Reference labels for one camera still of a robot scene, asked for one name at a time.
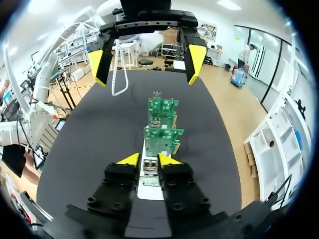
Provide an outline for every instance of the circuit board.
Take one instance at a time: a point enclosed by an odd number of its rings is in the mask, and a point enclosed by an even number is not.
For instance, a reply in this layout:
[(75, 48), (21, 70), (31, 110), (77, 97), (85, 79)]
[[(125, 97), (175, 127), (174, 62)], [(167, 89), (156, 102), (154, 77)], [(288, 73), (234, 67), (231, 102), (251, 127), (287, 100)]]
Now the circuit board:
[(176, 154), (180, 143), (177, 139), (184, 129), (144, 128), (146, 156), (156, 157), (159, 152), (165, 155)]
[(174, 128), (177, 119), (175, 106), (178, 106), (178, 100), (149, 99), (148, 125), (155, 128)]

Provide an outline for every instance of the water bottle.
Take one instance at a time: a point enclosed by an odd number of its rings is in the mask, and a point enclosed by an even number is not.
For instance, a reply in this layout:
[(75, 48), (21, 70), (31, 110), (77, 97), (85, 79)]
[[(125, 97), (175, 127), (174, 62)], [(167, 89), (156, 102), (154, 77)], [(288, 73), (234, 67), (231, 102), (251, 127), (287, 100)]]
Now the water bottle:
[(236, 81), (237, 83), (242, 83), (242, 78), (244, 75), (244, 67), (236, 69), (234, 72), (234, 81)]

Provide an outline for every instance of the cardboard box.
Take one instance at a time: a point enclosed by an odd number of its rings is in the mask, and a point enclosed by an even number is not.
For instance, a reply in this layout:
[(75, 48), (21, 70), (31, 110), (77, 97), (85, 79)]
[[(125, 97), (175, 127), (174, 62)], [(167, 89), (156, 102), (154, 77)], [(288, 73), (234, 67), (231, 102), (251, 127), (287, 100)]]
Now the cardboard box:
[(256, 165), (256, 161), (253, 154), (247, 154), (249, 166)]
[(244, 144), (244, 149), (245, 149), (245, 153), (246, 153), (246, 154), (251, 154), (251, 153), (253, 153), (253, 152), (252, 152), (252, 149), (251, 149), (251, 146), (250, 146), (250, 143), (245, 143), (245, 144)]
[(258, 172), (257, 172), (257, 167), (255, 166), (255, 165), (253, 165), (252, 167), (251, 167), (251, 169), (252, 169), (252, 173), (251, 173), (251, 177), (252, 178), (258, 178)]

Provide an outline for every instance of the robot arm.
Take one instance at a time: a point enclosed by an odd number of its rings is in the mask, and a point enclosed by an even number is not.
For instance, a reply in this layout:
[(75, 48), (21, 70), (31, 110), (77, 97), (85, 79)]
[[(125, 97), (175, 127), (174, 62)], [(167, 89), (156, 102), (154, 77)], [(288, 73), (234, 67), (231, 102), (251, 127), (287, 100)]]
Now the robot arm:
[[(52, 71), (58, 60), (55, 50), (75, 31), (80, 23), (84, 23), (86, 26), (92, 28), (99, 28), (104, 24), (104, 21), (97, 15), (92, 7), (86, 7), (76, 15), (68, 26), (64, 27), (64, 30), (60, 35), (51, 37), (51, 41), (39, 50), (35, 59), (35, 64), (41, 67), (41, 70), (37, 75), (33, 92), (33, 98), (37, 101), (47, 102)], [(0, 131), (2, 132), (0, 136), (0, 145), (5, 146), (18, 143), (28, 144), (29, 141), (32, 144), (31, 146), (35, 148), (48, 128), (48, 125), (51, 122), (51, 116), (45, 112), (43, 108), (37, 106), (37, 104), (32, 104), (31, 107), (24, 99), (10, 65), (7, 47), (8, 42), (3, 46), (5, 67), (11, 87), (23, 112), (23, 119), (21, 119), (22, 125), (16, 121), (0, 123)]]

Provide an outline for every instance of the stool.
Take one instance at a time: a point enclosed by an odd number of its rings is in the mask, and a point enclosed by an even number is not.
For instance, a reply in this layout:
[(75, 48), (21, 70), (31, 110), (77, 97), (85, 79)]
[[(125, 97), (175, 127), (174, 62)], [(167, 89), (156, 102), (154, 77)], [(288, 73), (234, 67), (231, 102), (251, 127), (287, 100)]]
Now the stool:
[(153, 64), (153, 61), (152, 60), (149, 60), (149, 59), (142, 59), (142, 60), (139, 60), (139, 64), (141, 66), (144, 66), (145, 67), (145, 70), (148, 69), (148, 65), (152, 65)]

